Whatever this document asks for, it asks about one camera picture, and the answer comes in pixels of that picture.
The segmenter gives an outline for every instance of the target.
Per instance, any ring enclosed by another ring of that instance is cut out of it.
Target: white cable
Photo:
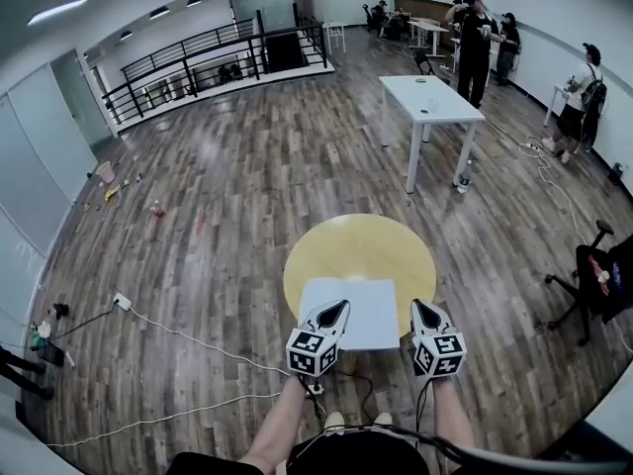
[[[247,394],[245,396],[239,396],[238,398],[233,398],[232,400],[228,400],[228,401],[224,401],[223,403],[219,403],[218,405],[211,405],[209,407],[201,407],[201,408],[196,408],[194,410],[189,410],[188,412],[180,412],[179,414],[174,414],[173,416],[168,416],[168,417],[161,417],[160,419],[156,419],[155,421],[138,421],[137,423],[134,424],[130,424],[127,426],[123,426],[117,430],[114,431],[110,431],[110,432],[104,432],[103,434],[99,434],[98,436],[92,436],[90,438],[86,438],[86,439],[81,439],[79,441],[75,441],[73,443],[47,443],[46,446],[48,447],[74,447],[76,445],[80,445],[81,443],[86,443],[88,441],[93,441],[95,439],[99,439],[99,438],[103,438],[104,436],[110,436],[112,434],[117,434],[118,432],[121,432],[125,429],[128,428],[134,428],[136,426],[139,426],[141,424],[157,424],[157,423],[162,423],[163,421],[169,421],[171,419],[174,419],[176,417],[181,417],[181,416],[187,416],[189,414],[194,414],[196,412],[202,412],[203,410],[212,410],[214,408],[219,408],[219,407],[223,407],[224,405],[228,405],[230,403],[234,403],[236,401],[239,400],[244,400],[246,398],[275,398],[276,396],[279,396],[281,393],[275,393],[275,394],[269,394],[266,396],[259,396],[256,394]]]
[[[191,339],[192,341],[194,341],[196,343],[199,343],[200,345],[205,346],[206,348],[211,348],[213,350],[217,350],[217,351],[223,353],[224,355],[226,355],[227,357],[230,357],[231,359],[244,360],[244,361],[246,361],[246,362],[248,362],[248,363],[250,363],[253,366],[256,366],[258,368],[265,369],[265,370],[268,370],[268,371],[277,371],[278,373],[281,373],[282,375],[290,376],[290,373],[287,373],[283,369],[273,368],[273,367],[269,367],[269,366],[262,366],[261,364],[257,364],[256,362],[253,362],[248,357],[242,357],[241,355],[233,355],[232,353],[228,353],[227,351],[222,350],[218,346],[213,346],[212,344],[206,344],[206,343],[200,341],[199,339],[195,339],[194,337],[190,337],[189,335],[184,334],[183,332],[174,331],[172,329],[166,328],[163,324],[159,324],[158,322],[151,321],[150,319],[148,319],[147,317],[144,317],[143,315],[139,315],[132,306],[130,306],[130,310],[132,311],[132,313],[134,313],[140,319],[143,319],[144,321],[147,321],[150,324],[158,326],[161,329],[166,330],[168,333],[180,334],[181,336],[186,337],[187,339]]]
[[[558,186],[556,183],[554,183],[554,181],[552,181],[551,179],[548,179],[545,177],[544,171],[546,171],[547,169],[551,169],[552,166],[550,165],[550,162],[548,162],[545,159],[545,155],[543,154],[543,150],[536,144],[534,144],[534,146],[536,147],[536,149],[534,149],[532,147],[532,144],[530,144],[530,140],[532,141],[536,141],[535,138],[533,137],[529,137],[526,140],[525,144],[520,144],[518,146],[519,150],[521,151],[521,153],[523,153],[525,156],[529,156],[530,158],[538,158],[539,160],[542,160],[542,162],[545,165],[539,165],[538,167],[538,173],[541,175],[541,179],[543,181],[545,181],[546,183],[549,183],[550,185],[552,185],[553,187],[556,187],[562,194],[563,197],[565,197],[565,199],[567,199],[568,204],[570,205],[570,213],[572,214],[572,220],[574,221],[574,227],[576,228],[576,233],[581,237],[581,239],[583,240],[583,244],[587,244],[587,240],[585,239],[585,237],[581,234],[581,231],[578,228],[578,222],[576,221],[576,214],[574,213],[574,207],[572,206],[572,200],[568,197],[568,195],[565,193],[565,190],[563,190],[560,186]],[[532,149],[534,151],[537,151],[538,154],[532,154],[532,153],[528,153],[525,152],[526,149]]]
[[[613,318],[613,323],[615,324],[615,328],[618,329],[618,331],[620,332],[620,339],[622,340],[622,344],[624,345],[624,348],[626,348],[630,353],[633,353],[633,349],[631,349],[631,347],[628,344],[626,344],[626,341],[624,340],[624,334],[622,333],[622,329],[620,328],[620,325],[615,320],[615,318]]]

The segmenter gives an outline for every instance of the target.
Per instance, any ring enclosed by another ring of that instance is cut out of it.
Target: black office chair
[[[550,322],[548,328],[551,331],[557,329],[573,310],[580,309],[585,337],[578,342],[579,346],[587,344],[590,338],[589,312],[593,317],[602,315],[602,322],[606,324],[622,310],[633,306],[633,236],[609,251],[602,251],[597,248],[597,245],[604,238],[604,235],[613,236],[614,232],[611,226],[603,220],[598,220],[596,224],[600,234],[597,235],[593,244],[591,246],[581,244],[576,248],[577,270],[574,271],[573,275],[578,276],[578,288],[553,274],[548,274],[545,277],[545,283],[555,281],[572,294],[575,299],[572,308],[557,321]],[[605,295],[595,276],[593,264],[589,261],[590,257],[600,269],[609,273],[609,278],[605,282],[605,286],[608,287],[608,295]]]
[[[438,77],[439,79],[441,79],[447,85],[450,86],[451,84],[450,79],[446,79],[445,77],[439,77],[437,74],[435,74],[435,71],[433,70],[433,65],[431,65],[431,62],[428,60],[428,56],[422,49],[415,50],[415,52],[413,53],[413,61],[417,65],[417,68],[419,69],[420,74],[434,75],[435,77]]]

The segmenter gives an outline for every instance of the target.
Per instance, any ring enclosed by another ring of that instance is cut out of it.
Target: white table
[[[570,94],[565,91],[565,88],[563,88],[563,86],[561,86],[560,84],[554,85],[554,94],[552,95],[552,102],[550,102],[550,106],[547,108],[547,113],[545,114],[545,120],[543,121],[543,127],[547,127],[548,124],[550,123],[550,116],[552,116],[552,111],[554,111],[554,104],[556,104],[556,96],[559,93],[565,100],[570,98]]]
[[[425,82],[416,82],[416,79],[424,79]],[[457,186],[459,176],[466,167],[477,126],[486,117],[464,100],[456,91],[453,91],[444,81],[434,75],[394,75],[380,77],[380,81],[383,83],[382,145],[387,146],[390,142],[387,136],[389,117],[388,94],[391,94],[396,99],[413,120],[413,135],[408,158],[406,187],[409,194],[413,192],[415,183],[420,141],[428,143],[431,127],[433,125],[452,123],[470,124],[466,133],[466,139],[462,145],[462,152],[459,155],[455,176],[453,177],[453,185]]]
[[[327,34],[327,48],[329,49],[329,53],[332,54],[331,38],[334,37],[336,39],[336,47],[338,48],[338,38],[341,37],[343,39],[343,53],[347,54],[347,51],[345,50],[345,24],[337,21],[330,21],[328,23],[323,23],[323,27],[325,28],[325,33]]]
[[[415,37],[415,29],[417,29],[417,46],[414,48],[422,48],[422,33],[423,32],[432,32],[433,33],[433,53],[428,54],[427,56],[443,56],[442,54],[437,54],[437,43],[439,42],[439,33],[440,32],[448,32],[448,30],[438,27],[437,25],[433,25],[432,23],[428,23],[427,21],[409,21],[408,24],[411,26],[411,36]]]

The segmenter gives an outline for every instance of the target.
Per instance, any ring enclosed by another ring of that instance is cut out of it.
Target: desk
[[[428,143],[433,125],[451,123],[470,124],[466,139],[459,155],[457,169],[453,177],[453,185],[459,183],[459,175],[464,171],[468,155],[471,152],[475,132],[479,122],[486,117],[464,100],[444,81],[434,75],[395,75],[380,77],[383,83],[383,128],[381,141],[383,146],[389,144],[387,138],[387,123],[389,115],[388,93],[403,107],[413,120],[411,149],[408,158],[407,192],[413,191],[417,159],[419,156],[420,140]]]
[[[438,27],[437,25],[433,25],[432,23],[428,23],[427,21],[409,21],[408,24],[411,26],[411,37],[415,37],[415,29],[417,29],[417,46],[415,48],[422,48],[422,32],[432,32],[433,33],[433,53],[428,56],[442,56],[442,54],[437,54],[437,43],[439,42],[439,33],[440,32],[448,32],[448,30]]]
[[[563,86],[561,86],[560,84],[554,85],[554,94],[552,95],[552,102],[550,102],[550,106],[547,108],[547,113],[545,114],[545,120],[543,121],[543,127],[547,127],[548,124],[550,123],[550,116],[552,116],[552,111],[554,111],[554,104],[556,104],[556,96],[559,93],[565,100],[570,98],[570,94],[565,91],[565,88],[563,88]]]
[[[295,244],[284,267],[284,294],[295,318],[308,280],[394,280],[398,332],[410,330],[410,304],[432,302],[435,264],[408,227],[378,215],[343,215],[310,229]]]
[[[338,38],[343,38],[343,53],[347,53],[345,50],[345,25],[336,21],[330,21],[329,23],[323,23],[323,28],[327,34],[327,48],[329,53],[332,54],[331,38],[336,38],[336,47],[338,48]]]

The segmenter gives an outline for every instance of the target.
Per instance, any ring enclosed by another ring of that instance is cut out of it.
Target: woman
[[[581,132],[583,130],[583,118],[585,117],[585,106],[583,105],[583,93],[585,90],[597,80],[602,80],[602,71],[600,63],[602,55],[600,50],[593,44],[584,44],[587,54],[583,63],[579,66],[578,71],[567,82],[565,91],[570,94],[567,104],[558,119],[558,128],[552,138],[543,140],[543,145],[550,153],[555,156],[565,150],[561,156],[563,165],[570,161],[573,154],[581,146]],[[563,138],[570,138],[565,147]]]
[[[501,35],[505,37],[505,42],[498,47],[497,84],[505,86],[507,84],[507,76],[510,74],[514,64],[514,57],[518,54],[518,45],[520,44],[516,20],[511,12],[503,14]]]

